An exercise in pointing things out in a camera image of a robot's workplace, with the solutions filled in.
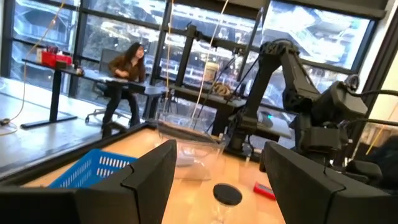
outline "floor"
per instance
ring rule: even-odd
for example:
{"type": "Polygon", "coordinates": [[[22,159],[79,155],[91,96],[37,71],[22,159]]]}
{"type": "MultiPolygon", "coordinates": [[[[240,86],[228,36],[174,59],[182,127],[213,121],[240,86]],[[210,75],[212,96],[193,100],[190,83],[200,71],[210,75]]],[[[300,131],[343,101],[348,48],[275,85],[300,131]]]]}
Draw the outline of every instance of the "floor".
{"type": "MultiPolygon", "coordinates": [[[[18,114],[22,106],[21,90],[21,82],[0,78],[0,119],[18,114]]],[[[0,178],[101,137],[101,116],[91,118],[88,124],[84,121],[88,113],[99,107],[66,96],[60,97],[59,111],[62,113],[58,116],[71,113],[78,119],[7,134],[22,123],[48,119],[51,91],[26,85],[26,93],[22,113],[13,121],[13,126],[0,127],[0,178]]],[[[127,124],[128,120],[119,119],[118,122],[127,124]]]]}

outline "jar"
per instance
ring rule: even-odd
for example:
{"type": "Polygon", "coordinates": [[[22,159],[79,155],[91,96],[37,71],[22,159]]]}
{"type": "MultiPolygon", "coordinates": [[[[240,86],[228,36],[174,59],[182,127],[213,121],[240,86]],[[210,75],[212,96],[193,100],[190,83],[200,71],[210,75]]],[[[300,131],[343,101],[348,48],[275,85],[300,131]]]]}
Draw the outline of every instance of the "jar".
{"type": "Polygon", "coordinates": [[[216,184],[213,187],[213,195],[216,199],[213,206],[213,221],[211,224],[226,223],[232,209],[242,201],[242,193],[229,184],[216,184]]]}

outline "long dark hair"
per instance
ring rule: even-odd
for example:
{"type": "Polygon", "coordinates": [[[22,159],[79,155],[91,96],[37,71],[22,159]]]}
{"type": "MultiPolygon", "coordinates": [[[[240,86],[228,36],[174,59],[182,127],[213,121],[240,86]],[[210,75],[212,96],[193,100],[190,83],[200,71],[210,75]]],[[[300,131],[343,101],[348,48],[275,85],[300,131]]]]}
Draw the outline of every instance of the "long dark hair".
{"type": "MultiPolygon", "coordinates": [[[[124,64],[131,63],[131,59],[136,56],[137,50],[142,45],[139,42],[133,43],[124,53],[124,64]]],[[[145,65],[144,65],[144,56],[140,58],[137,62],[138,69],[140,71],[140,76],[145,76],[145,65]]]]}

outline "wooden table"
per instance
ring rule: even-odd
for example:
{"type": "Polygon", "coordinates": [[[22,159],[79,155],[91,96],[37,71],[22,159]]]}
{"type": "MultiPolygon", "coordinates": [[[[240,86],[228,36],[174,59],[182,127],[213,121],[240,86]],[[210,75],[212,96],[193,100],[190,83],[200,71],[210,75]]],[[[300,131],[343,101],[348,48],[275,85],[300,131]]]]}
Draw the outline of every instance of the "wooden table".
{"type": "MultiPolygon", "coordinates": [[[[157,131],[144,129],[104,150],[141,157],[160,143],[157,131]]],[[[47,186],[72,164],[55,170],[25,186],[47,186]]],[[[271,201],[252,191],[255,181],[269,186],[267,175],[259,172],[259,165],[246,163],[234,157],[221,155],[214,170],[212,179],[194,181],[174,179],[164,214],[164,224],[205,224],[211,223],[211,208],[216,204],[212,190],[217,183],[224,182],[237,187],[243,195],[242,202],[229,214],[226,224],[233,223],[285,223],[277,202],[271,201]]]]}

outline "blue basket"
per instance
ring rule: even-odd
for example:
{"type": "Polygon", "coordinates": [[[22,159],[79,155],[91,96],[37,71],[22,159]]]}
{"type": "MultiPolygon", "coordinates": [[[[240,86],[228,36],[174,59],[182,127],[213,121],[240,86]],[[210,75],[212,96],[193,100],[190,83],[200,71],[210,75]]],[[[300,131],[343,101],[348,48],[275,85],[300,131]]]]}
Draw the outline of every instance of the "blue basket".
{"type": "Polygon", "coordinates": [[[134,157],[94,149],[53,181],[48,188],[89,187],[136,160],[134,157]]]}

